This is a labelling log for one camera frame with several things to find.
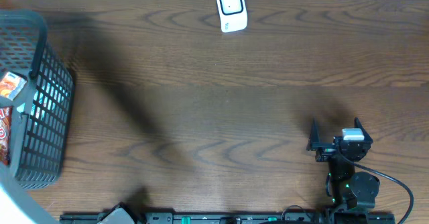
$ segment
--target wire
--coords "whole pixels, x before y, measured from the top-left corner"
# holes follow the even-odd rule
[[[311,216],[310,216],[309,214],[307,214],[306,210],[304,210],[304,208],[300,207],[299,205],[291,205],[291,206],[289,206],[288,208],[284,209],[284,211],[283,211],[283,213],[282,213],[282,220],[284,220],[284,219],[285,219],[285,214],[286,214],[286,213],[288,212],[288,210],[289,210],[289,209],[291,209],[292,207],[298,207],[299,209],[301,209],[301,210],[304,212],[304,214],[305,214],[308,218],[310,218],[310,220],[312,219],[312,218],[311,218]]]
[[[344,161],[346,161],[347,163],[352,164],[352,165],[354,165],[354,166],[356,166],[356,167],[358,167],[358,168],[361,168],[362,170],[366,170],[366,171],[372,172],[372,173],[374,173],[374,174],[378,174],[378,175],[380,175],[380,176],[382,176],[382,177],[384,177],[384,178],[386,178],[386,179],[388,179],[388,180],[391,180],[391,181],[395,182],[396,184],[398,184],[398,185],[402,186],[402,188],[404,188],[404,189],[408,192],[408,194],[409,194],[409,196],[410,196],[410,205],[408,206],[408,210],[407,210],[407,212],[405,212],[405,215],[402,217],[401,221],[400,221],[400,222],[398,222],[397,224],[402,224],[402,223],[404,223],[404,222],[405,222],[405,220],[406,220],[406,219],[408,218],[408,216],[410,215],[411,211],[413,210],[413,206],[414,206],[414,196],[413,196],[413,192],[410,190],[410,188],[408,188],[408,186],[407,186],[406,184],[404,184],[404,183],[402,183],[401,181],[399,181],[399,180],[395,179],[394,177],[388,176],[388,175],[386,175],[386,174],[384,174],[384,173],[381,173],[380,171],[376,171],[376,170],[373,170],[373,169],[371,169],[371,168],[368,168],[368,167],[362,166],[362,165],[360,165],[360,164],[356,164],[356,163],[354,163],[353,161],[351,161],[351,160],[349,160],[348,158],[346,158],[346,156],[344,156],[344,155],[340,152],[339,148],[337,148],[337,150],[338,150],[337,152],[340,154],[340,156],[341,156],[341,157],[343,157]]]

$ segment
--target black square outline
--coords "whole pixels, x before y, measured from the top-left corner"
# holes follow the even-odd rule
[[[243,1],[242,1],[242,0],[240,0],[240,4],[241,4],[241,11],[234,12],[234,13],[225,13],[225,12],[223,11],[223,7],[222,7],[222,0],[219,0],[219,3],[220,3],[220,6],[221,6],[221,11],[222,11],[223,15],[233,15],[233,14],[241,13],[241,12],[243,12],[243,10],[244,10],[244,6],[243,6]]]

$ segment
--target wood grain surface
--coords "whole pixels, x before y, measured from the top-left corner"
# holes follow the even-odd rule
[[[361,163],[403,180],[408,223],[429,222],[429,0],[247,0],[231,34],[215,0],[8,5],[41,13],[77,72],[62,177],[30,192],[53,216],[321,208],[311,119],[330,139],[357,116],[375,140]],[[381,179],[375,210],[399,220],[408,201]]]

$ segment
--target plastic basket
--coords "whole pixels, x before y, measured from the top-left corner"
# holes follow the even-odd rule
[[[9,169],[23,188],[54,183],[62,168],[74,81],[46,41],[43,18],[33,11],[0,10],[0,77],[24,76],[23,90],[0,107],[13,106]]]

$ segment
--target wooden table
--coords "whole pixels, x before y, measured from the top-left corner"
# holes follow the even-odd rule
[[[33,9],[77,71],[61,179],[30,194],[53,216],[134,209],[320,208],[327,164],[305,150],[352,127],[362,164],[403,180],[429,222],[429,0],[247,0],[222,34],[215,0],[6,0]],[[381,179],[376,210],[408,207]]]

